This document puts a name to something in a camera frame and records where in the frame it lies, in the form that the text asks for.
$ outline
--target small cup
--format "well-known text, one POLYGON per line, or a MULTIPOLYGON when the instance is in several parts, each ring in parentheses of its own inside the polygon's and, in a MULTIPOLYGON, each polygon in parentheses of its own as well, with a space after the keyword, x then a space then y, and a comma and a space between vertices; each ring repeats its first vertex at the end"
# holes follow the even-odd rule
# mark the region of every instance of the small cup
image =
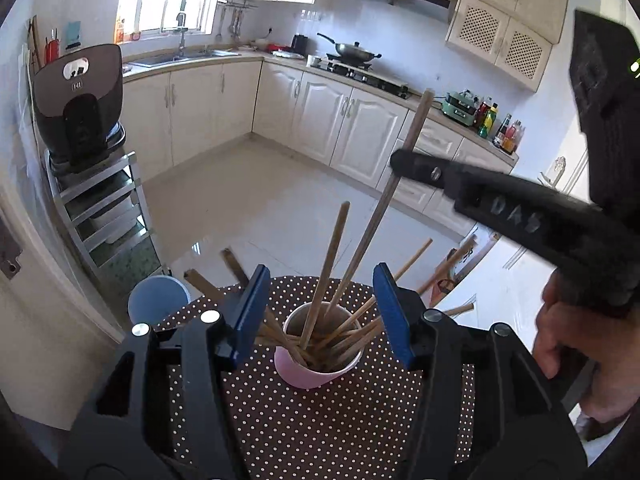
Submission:
POLYGON ((309 54, 308 56, 306 56, 306 65, 307 66, 318 67, 318 66, 320 66, 320 62, 321 61, 322 61, 322 58, 320 56, 314 56, 313 54, 309 54))
MULTIPOLYGON (((328 303, 326 301, 322 302, 322 308, 325 308, 327 305, 328 303)), ((291 335, 302 334, 302 329, 305 325, 306 311, 310 306, 311 303, 305 303, 289 314, 289 317, 287 317, 284 325, 282 326, 285 333, 289 333, 291 335)), ((324 333, 329 333, 344 322, 350 315, 351 312, 346 308, 337 305, 328 315, 327 319, 322 323, 318 322, 316 324, 316 328, 320 329, 324 333)), ((360 328, 360 323, 356 320, 353 323, 352 328, 360 328)), ((295 388, 311 390, 318 386, 322 386, 329 381, 333 381, 336 377, 344 375, 358 364, 361 357, 362 350, 360 350, 356 357, 354 357, 354 359, 342 370, 325 374, 299 365, 291 358, 291 355, 285 348, 278 346, 276 347, 275 355, 273 356, 273 364, 275 365, 278 375, 287 384, 295 388)))

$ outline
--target gas stove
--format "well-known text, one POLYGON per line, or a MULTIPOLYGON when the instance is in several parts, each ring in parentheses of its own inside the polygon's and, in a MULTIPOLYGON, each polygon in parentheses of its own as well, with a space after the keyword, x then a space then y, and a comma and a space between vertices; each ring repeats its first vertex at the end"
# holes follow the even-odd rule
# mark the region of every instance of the gas stove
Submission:
POLYGON ((407 83, 373 72, 373 70, 370 70, 370 67, 371 63, 355 64, 350 59, 344 59, 332 54, 327 54, 327 59, 323 60, 320 65, 320 68, 324 68, 328 72, 353 79, 368 86, 373 86, 396 97, 402 99, 408 99, 410 97, 407 83))

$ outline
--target pan handle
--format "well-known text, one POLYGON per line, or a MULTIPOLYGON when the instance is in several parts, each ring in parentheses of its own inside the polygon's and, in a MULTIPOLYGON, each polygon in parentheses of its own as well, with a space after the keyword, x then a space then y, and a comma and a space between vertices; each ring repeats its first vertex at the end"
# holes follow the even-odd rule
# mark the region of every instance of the pan handle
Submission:
POLYGON ((328 36, 325 36, 324 34, 320 34, 319 32, 316 32, 316 34, 318 36, 321 36, 322 38, 325 38, 326 40, 331 41, 333 44, 335 44, 335 40, 332 40, 331 38, 329 38, 328 36))

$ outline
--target faucet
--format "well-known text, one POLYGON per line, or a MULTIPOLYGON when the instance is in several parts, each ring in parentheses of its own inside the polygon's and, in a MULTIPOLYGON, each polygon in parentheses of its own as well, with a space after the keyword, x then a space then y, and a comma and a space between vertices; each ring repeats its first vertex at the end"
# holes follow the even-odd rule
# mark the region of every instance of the faucet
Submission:
POLYGON ((178 56, 184 57, 184 33, 189 30, 189 27, 185 27, 184 23, 187 21, 187 13, 181 10, 175 17, 178 21, 178 27, 175 29, 174 34, 180 34, 180 47, 178 47, 178 56))

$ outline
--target wok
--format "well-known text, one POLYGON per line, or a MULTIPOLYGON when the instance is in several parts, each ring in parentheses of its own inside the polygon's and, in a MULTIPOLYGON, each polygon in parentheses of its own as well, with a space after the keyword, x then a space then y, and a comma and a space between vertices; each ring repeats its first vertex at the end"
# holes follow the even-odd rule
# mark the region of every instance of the wok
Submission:
POLYGON ((374 54, 372 52, 369 52, 368 50, 364 50, 363 48, 360 48, 360 43, 357 41, 354 44, 335 43, 335 41, 332 40, 332 38, 329 38, 324 34, 320 34, 318 32, 318 36, 321 36, 322 38, 325 38, 326 40, 331 41, 335 46, 335 51, 340 56, 348 57, 349 59, 358 60, 362 63, 368 63, 372 59, 375 59, 377 57, 382 57, 382 54, 374 54))

